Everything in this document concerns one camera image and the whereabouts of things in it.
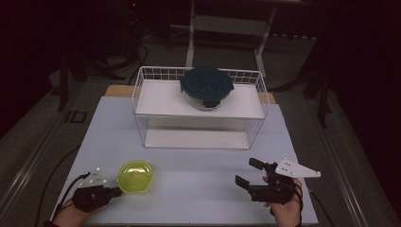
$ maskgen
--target wrist strap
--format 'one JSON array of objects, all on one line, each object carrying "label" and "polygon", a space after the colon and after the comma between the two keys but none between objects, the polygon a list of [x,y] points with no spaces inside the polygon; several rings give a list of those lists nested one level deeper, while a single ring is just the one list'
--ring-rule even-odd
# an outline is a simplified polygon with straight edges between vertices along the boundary
[{"label": "wrist strap", "polygon": [[59,225],[53,224],[50,220],[44,222],[44,227],[60,227]]}]

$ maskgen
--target dark green lid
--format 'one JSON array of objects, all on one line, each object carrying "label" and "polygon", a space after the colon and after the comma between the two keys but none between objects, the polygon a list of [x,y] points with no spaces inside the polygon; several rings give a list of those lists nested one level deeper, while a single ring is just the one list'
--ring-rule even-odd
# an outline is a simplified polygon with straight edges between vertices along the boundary
[{"label": "dark green lid", "polygon": [[203,101],[207,108],[216,107],[234,90],[233,82],[226,72],[213,67],[195,67],[180,80],[181,90]]}]

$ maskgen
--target hand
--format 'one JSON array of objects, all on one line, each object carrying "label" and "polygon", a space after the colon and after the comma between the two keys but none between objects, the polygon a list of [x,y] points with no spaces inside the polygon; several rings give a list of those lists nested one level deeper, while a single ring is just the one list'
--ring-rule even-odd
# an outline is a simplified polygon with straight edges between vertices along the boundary
[{"label": "hand", "polygon": [[78,210],[73,202],[68,200],[52,222],[60,227],[80,227],[88,217],[100,209],[85,213]]},{"label": "hand", "polygon": [[[263,177],[264,182],[268,182],[269,176]],[[298,179],[293,179],[300,187],[295,187],[296,190],[302,195],[302,183]],[[286,204],[267,202],[266,207],[271,206],[274,213],[274,218],[280,227],[294,227],[301,222],[301,201],[296,194],[294,194],[289,202]]]}]

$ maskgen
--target white shelf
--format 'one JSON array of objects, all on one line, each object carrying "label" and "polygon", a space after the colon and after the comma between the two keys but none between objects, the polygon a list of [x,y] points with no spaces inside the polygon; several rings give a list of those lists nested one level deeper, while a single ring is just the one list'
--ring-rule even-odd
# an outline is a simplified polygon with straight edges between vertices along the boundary
[{"label": "white shelf", "polygon": [[244,120],[151,117],[145,147],[248,149],[250,145]]},{"label": "white shelf", "polygon": [[254,85],[234,84],[224,103],[213,111],[201,111],[185,99],[178,80],[144,79],[136,115],[255,119],[265,118]]}]

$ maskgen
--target yellow-green bowl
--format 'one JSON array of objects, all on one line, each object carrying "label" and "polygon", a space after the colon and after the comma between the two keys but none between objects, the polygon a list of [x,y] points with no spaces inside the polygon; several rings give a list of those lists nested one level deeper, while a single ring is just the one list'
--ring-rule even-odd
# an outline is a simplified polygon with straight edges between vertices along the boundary
[{"label": "yellow-green bowl", "polygon": [[118,186],[125,193],[146,192],[153,178],[150,165],[145,161],[132,161],[121,167]]}]

